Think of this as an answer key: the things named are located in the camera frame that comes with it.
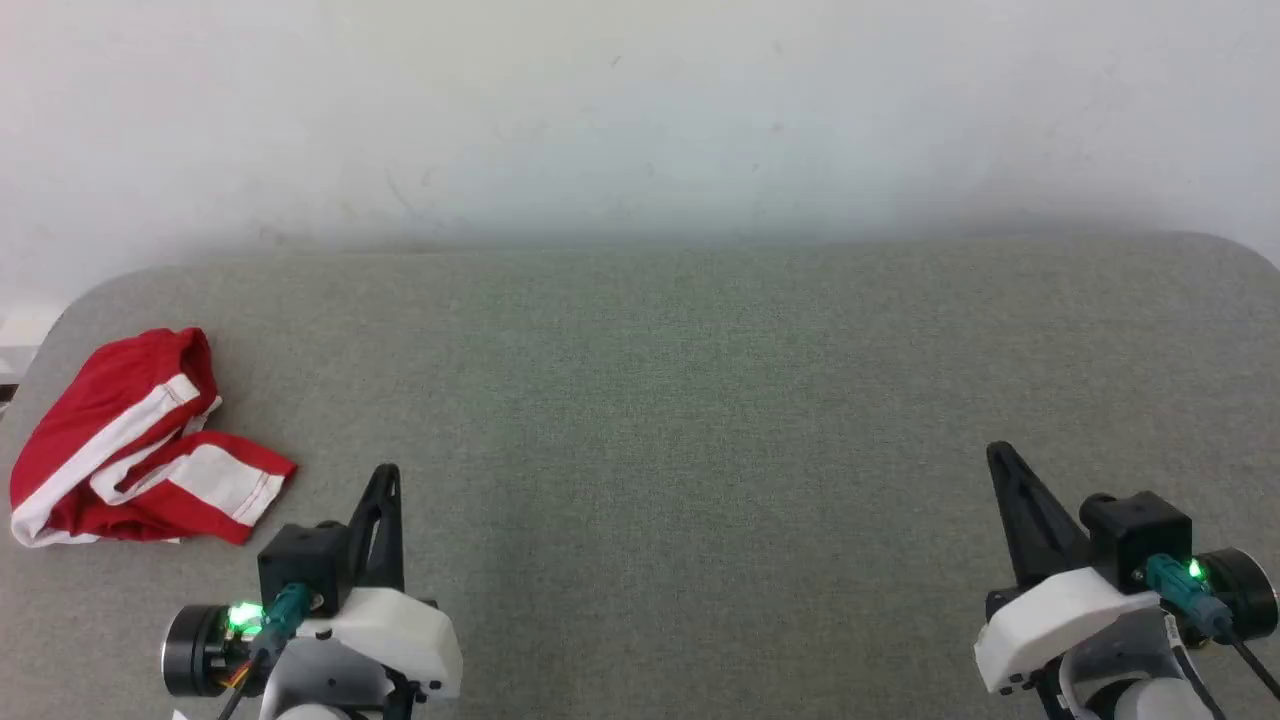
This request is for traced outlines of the red shorts with white trim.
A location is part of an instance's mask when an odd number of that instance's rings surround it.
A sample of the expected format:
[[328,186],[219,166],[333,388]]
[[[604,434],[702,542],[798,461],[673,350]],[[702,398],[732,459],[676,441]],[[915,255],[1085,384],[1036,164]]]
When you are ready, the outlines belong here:
[[195,537],[244,544],[297,466],[209,429],[220,406],[204,331],[152,329],[104,345],[17,457],[12,534],[27,548]]

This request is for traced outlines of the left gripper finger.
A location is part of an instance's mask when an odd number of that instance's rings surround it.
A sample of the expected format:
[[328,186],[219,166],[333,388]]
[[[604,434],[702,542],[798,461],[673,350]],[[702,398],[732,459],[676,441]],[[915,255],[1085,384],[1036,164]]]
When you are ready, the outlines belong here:
[[380,464],[348,523],[353,585],[392,588],[392,465]]
[[404,591],[401,471],[383,464],[372,474],[370,511],[370,585]]

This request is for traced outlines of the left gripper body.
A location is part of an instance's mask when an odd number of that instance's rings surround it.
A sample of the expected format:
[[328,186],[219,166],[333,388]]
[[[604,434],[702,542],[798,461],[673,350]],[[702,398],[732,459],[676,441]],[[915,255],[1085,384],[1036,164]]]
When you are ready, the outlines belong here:
[[[174,697],[216,698],[251,661],[262,605],[192,605],[172,620],[160,673]],[[242,683],[261,701],[452,701],[465,661],[451,619],[399,591],[356,588],[334,618],[301,623],[279,659]]]

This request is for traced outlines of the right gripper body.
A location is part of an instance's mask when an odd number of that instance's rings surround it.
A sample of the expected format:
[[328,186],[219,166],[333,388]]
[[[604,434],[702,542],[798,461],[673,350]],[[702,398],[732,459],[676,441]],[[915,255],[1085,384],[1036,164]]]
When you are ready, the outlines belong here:
[[1280,589],[1240,550],[1155,555],[1146,582],[1124,594],[1093,568],[1062,571],[992,611],[975,639],[986,691],[1206,694],[1194,648],[1221,644],[1258,669],[1248,642],[1280,630]]

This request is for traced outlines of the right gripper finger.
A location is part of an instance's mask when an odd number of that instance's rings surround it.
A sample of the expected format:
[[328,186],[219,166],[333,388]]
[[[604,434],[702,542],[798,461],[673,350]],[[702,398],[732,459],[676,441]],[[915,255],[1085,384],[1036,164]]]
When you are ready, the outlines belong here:
[[1029,588],[1046,577],[1041,566],[1044,524],[1039,518],[1038,493],[1043,484],[1021,455],[1005,441],[986,448],[1006,546],[1019,588]]
[[1043,489],[1037,496],[1039,518],[1044,524],[1043,542],[1047,547],[1039,562],[1044,569],[1044,578],[1048,578],[1087,566],[1091,561],[1091,542],[1057,497],[1043,482],[1042,484]]

